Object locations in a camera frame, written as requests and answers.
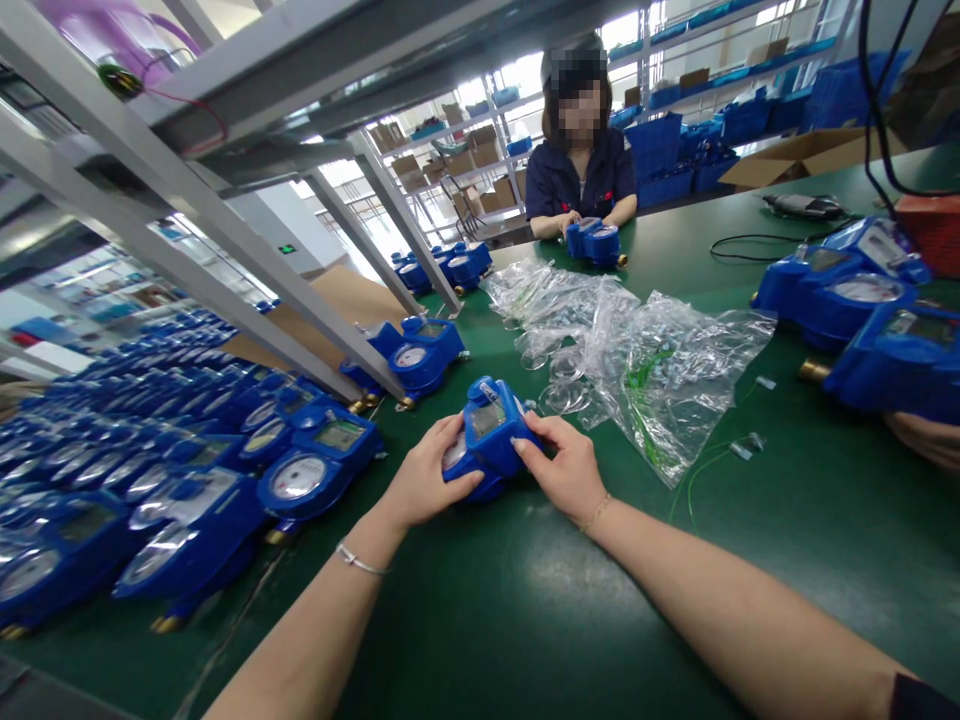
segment bracelet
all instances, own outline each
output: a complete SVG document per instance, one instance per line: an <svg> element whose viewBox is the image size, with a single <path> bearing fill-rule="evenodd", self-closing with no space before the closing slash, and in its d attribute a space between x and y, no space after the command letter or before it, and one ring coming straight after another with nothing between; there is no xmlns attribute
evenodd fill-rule
<svg viewBox="0 0 960 720"><path fill-rule="evenodd" d="M341 556L343 556L343 561L344 561L347 565L353 565L353 566L358 567L358 568L360 568L361 570L364 570L364 571L366 571L366 572L368 572L368 573L372 573L373 575L386 575L386 574L389 573L391 570L393 570L392 567L388 567L386 570L379 570L379 569L377 569L377 568L375 568L375 567L370 567L369 565L367 565L367 564L364 563L364 562L360 562L360 560L357 558L357 556L354 555L352 552L350 552L350 550L347 549L347 546L343 544L343 540L341 540L339 543L337 543L337 552L338 552Z"/></svg>
<svg viewBox="0 0 960 720"><path fill-rule="evenodd" d="M600 504L597 506L597 509L593 511L593 515L590 516L590 519L587 520L586 524L580 528L580 532L585 533L590 529L590 526L593 525L597 518L603 515L603 511L607 509L607 505L610 503L610 493L607 493L603 500L600 501Z"/></svg>

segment window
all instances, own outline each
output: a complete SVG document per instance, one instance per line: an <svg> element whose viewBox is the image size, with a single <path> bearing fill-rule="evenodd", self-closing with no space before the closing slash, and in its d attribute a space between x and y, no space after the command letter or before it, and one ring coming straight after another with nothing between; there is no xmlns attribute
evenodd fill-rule
<svg viewBox="0 0 960 720"><path fill-rule="evenodd" d="M786 0L776 7L767 8L757 15L757 27L766 25L768 22L779 20L784 15L789 15L794 10L799 10L807 6L807 0Z"/></svg>

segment cable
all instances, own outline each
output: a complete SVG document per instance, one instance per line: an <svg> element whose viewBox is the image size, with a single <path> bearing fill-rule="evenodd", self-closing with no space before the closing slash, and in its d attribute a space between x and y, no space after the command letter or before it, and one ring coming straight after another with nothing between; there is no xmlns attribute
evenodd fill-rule
<svg viewBox="0 0 960 720"><path fill-rule="evenodd" d="M887 63L883 69L883 72L880 75L881 79L886 79L886 75L889 73L890 68L893 65L894 59L897 55L897 52L900 49L900 43L903 40L904 33L906 32L907 25L910 22L910 19L913 16L913 11L916 8L918 0L910 0L910 4L907 6L907 12L904 15L903 20L900 23L900 27L897 30L897 35L894 38L894 43L890 48L890 55L887 58ZM923 191L916 190L914 188L909 188L905 186L896 176L896 172L893 168L893 161L890 156L890 142L887 137L887 127L883 119L883 113L880 109L879 103L879 90L873 83L873 78L870 75L870 65L868 61L868 39L869 39L869 30L870 30L870 11L872 6L872 0L862 0L860 6L860 26L858 28L857 34L857 61L860 68L860 79L863 83L864 89L866 90L867 100L870 107L870 117L872 117L873 122L877 127L877 139L880 142L880 154L883 160L883 168L887 175L887 180L897 191L903 193L904 195L914 195L916 197L928 197L928 198L938 198L938 197L950 197L953 195L960 194L960 191L949 190L949 191ZM869 134L867 135L866 142L869 144ZM874 185L876 189L878 183L875 184L875 179L872 179L869 169L867 169L867 177L871 178L871 184ZM886 193L881 192L881 198L884 199L884 204L888 204L892 207L892 203L889 202L889 197L886 196Z"/></svg>

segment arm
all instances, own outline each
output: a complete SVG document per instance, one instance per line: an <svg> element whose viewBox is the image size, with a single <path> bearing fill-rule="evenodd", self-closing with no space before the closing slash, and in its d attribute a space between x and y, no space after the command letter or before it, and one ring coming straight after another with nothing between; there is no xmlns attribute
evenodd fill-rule
<svg viewBox="0 0 960 720"><path fill-rule="evenodd" d="M627 195L617 201L610 214L603 219L604 225L623 227L637 215L637 196Z"/></svg>
<svg viewBox="0 0 960 720"><path fill-rule="evenodd" d="M527 414L553 460L515 447L550 500L637 581L723 683L762 718L888 718L909 671L740 558L609 500L593 443L560 418Z"/></svg>
<svg viewBox="0 0 960 720"><path fill-rule="evenodd" d="M414 447L380 501L354 525L344 545L366 565L388 568L413 525L462 500L480 483L475 472L443 482L440 461L463 415L440 420ZM334 554L216 699L204 720L315 720L333 715L382 577Z"/></svg>
<svg viewBox="0 0 960 720"><path fill-rule="evenodd" d="M541 215L530 218L530 229L533 230L533 236L538 240L553 240L559 237L565 237L567 228L571 223L580 222L582 218L576 210L560 215Z"/></svg>

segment woman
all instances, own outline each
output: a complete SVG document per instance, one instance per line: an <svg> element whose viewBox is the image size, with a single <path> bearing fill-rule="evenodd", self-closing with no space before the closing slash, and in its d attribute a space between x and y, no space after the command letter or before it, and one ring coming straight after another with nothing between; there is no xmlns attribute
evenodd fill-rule
<svg viewBox="0 0 960 720"><path fill-rule="evenodd" d="M547 50L542 142L527 166L527 219L535 237L563 237L571 223L620 227L637 212L637 177L623 133L607 127L613 102L607 53L596 33Z"/></svg>
<svg viewBox="0 0 960 720"><path fill-rule="evenodd" d="M960 708L896 660L770 575L611 498L593 443L572 425L533 413L525 419L557 450L551 459L531 443L518 440L514 445L550 501L620 563L754 715L803 720L960 717ZM483 479L477 471L443 481L442 458L461 427L462 414L444 418L410 451L380 501L247 659L205 720L333 715L382 575L400 543L411 527L462 500ZM451 652L454 645L451 641ZM599 703L603 692L597 688Z"/></svg>

